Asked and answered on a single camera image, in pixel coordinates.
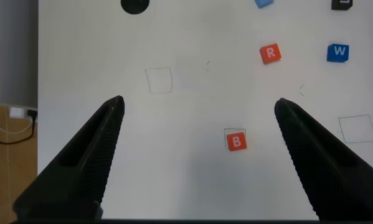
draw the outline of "blue block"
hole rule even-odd
[[[328,62],[346,62],[349,58],[349,45],[332,44],[328,47]]]
[[[255,0],[255,4],[257,4],[260,9],[272,3],[273,0]]]

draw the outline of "cable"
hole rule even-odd
[[[30,123],[27,127],[25,127],[23,130],[20,130],[20,131],[16,131],[16,132],[10,132],[10,131],[6,131],[5,129],[3,129],[1,126],[0,126],[0,130],[5,132],[6,134],[20,134],[20,133],[23,133],[24,131],[26,131],[27,129],[29,129],[32,125],[32,121],[31,119],[30,120]]]
[[[27,115],[28,115],[28,116],[31,116],[31,118],[32,118],[32,131],[31,131],[30,136],[27,137],[27,138],[24,138],[24,139],[18,140],[18,141],[14,141],[14,142],[2,142],[2,141],[0,141],[0,144],[3,144],[3,145],[18,144],[18,143],[20,143],[20,142],[27,141],[27,140],[31,139],[31,138],[34,136],[35,120],[37,119],[37,111],[34,111],[34,110],[28,110],[28,111],[27,111]]]

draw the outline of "black cable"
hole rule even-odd
[[[24,139],[21,139],[21,140],[18,140],[18,141],[14,141],[14,142],[2,142],[2,141],[0,141],[0,144],[3,144],[3,145],[18,144],[20,142],[27,141],[27,140],[31,139],[34,136],[34,128],[35,128],[35,121],[37,119],[37,111],[28,110],[27,111],[27,115],[31,116],[31,118],[32,118],[32,131],[31,131],[31,135],[29,137],[27,137],[27,138],[24,138]]]

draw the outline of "white cable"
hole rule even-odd
[[[29,118],[29,121],[30,121],[29,125],[27,127],[25,127],[23,130],[20,130],[20,131],[10,132],[10,131],[6,131],[2,127],[0,127],[0,130],[5,132],[6,134],[20,134],[20,133],[23,133],[24,131],[26,131],[27,129],[29,129],[31,127],[32,121],[31,121],[30,118]]]

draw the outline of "drawn square outline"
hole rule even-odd
[[[148,70],[165,69],[165,68],[168,68],[168,69],[169,69],[169,75],[170,75],[170,77],[171,77],[171,89],[170,89],[170,91],[152,92],[152,91],[151,91],[151,87],[150,87],[150,81],[149,81],[149,76],[148,76]],[[163,67],[163,68],[147,68],[147,69],[144,70],[144,73],[145,73],[145,75],[146,75],[146,79],[148,80],[149,92],[150,92],[150,93],[172,93],[172,72],[171,72],[171,68],[170,68],[170,67]]]
[[[342,118],[338,118],[338,122],[340,124],[340,128],[341,128],[341,134],[342,134],[342,138],[344,139],[344,142],[345,143],[362,143],[362,142],[373,142],[372,141],[353,141],[353,142],[347,142],[346,141],[346,138],[345,138],[345,135],[344,135],[344,132],[342,131],[342,126],[341,126],[341,119],[347,119],[347,118],[358,118],[358,117],[361,117],[361,116],[368,116],[369,117],[369,121],[371,122],[371,126],[372,126],[372,129],[373,129],[373,122],[372,122],[372,118],[369,114],[362,114],[362,115],[357,115],[357,116],[348,116],[348,117],[342,117]]]
[[[226,133],[227,130],[235,130],[235,132],[232,132],[232,133]],[[225,139],[225,148],[229,150],[228,148],[228,142],[227,142],[227,139],[226,139],[226,135],[227,134],[234,134],[234,133],[241,133],[243,132],[244,133],[244,138],[246,140],[246,143],[247,143],[247,135],[246,135],[246,129],[244,128],[225,128],[224,129],[224,139]]]

